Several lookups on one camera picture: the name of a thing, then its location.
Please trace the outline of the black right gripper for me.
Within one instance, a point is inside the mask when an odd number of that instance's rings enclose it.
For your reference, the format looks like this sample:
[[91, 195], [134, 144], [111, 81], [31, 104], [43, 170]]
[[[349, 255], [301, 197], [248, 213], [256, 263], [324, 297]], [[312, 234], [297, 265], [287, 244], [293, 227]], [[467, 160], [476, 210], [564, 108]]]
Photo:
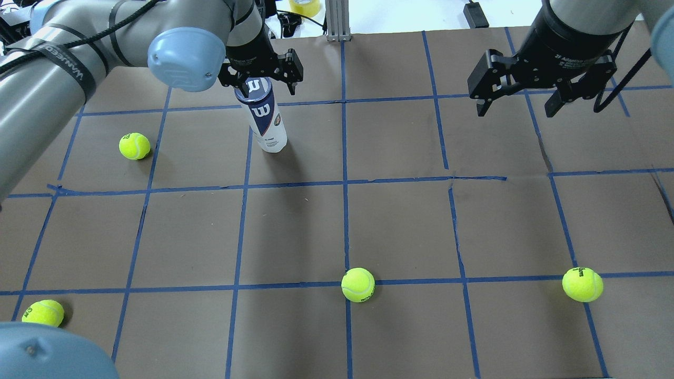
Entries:
[[566, 104], [590, 98], [587, 84], [567, 79], [586, 72], [616, 38], [617, 32], [582, 32], [553, 11], [539, 11], [514, 57], [487, 49], [479, 58], [467, 79], [477, 115], [484, 117], [495, 100], [522, 91], [525, 84], [531, 88], [556, 87], [544, 106], [548, 118]]

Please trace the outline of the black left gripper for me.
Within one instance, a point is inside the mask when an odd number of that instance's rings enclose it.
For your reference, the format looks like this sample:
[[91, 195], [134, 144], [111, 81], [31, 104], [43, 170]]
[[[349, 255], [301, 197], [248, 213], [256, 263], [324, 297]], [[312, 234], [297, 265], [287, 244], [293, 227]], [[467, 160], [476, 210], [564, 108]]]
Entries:
[[217, 75], [222, 86], [236, 88], [248, 98], [248, 75], [274, 70], [274, 80], [286, 84], [291, 96], [296, 95], [298, 83], [304, 80], [303, 64], [293, 48], [277, 55], [270, 36], [269, 28], [260, 21], [234, 25], [225, 46], [226, 62]]

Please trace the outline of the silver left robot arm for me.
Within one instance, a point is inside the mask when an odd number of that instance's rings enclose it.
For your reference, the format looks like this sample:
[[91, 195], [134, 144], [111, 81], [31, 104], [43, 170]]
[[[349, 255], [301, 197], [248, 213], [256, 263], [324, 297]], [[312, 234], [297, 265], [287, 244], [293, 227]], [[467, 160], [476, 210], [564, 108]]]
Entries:
[[285, 58], [253, 1], [44, 1], [29, 24], [2, 60], [3, 201], [116, 67], [199, 93], [222, 63], [272, 77]]

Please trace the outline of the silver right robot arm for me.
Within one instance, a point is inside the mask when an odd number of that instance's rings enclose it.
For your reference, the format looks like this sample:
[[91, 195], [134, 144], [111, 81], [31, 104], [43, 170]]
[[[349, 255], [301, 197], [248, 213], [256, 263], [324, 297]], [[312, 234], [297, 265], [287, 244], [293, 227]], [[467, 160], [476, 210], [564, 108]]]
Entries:
[[650, 32], [650, 55], [672, 77], [672, 1], [544, 1], [516, 53], [516, 82], [556, 88], [547, 117], [594, 98], [616, 69], [610, 46], [638, 15]]

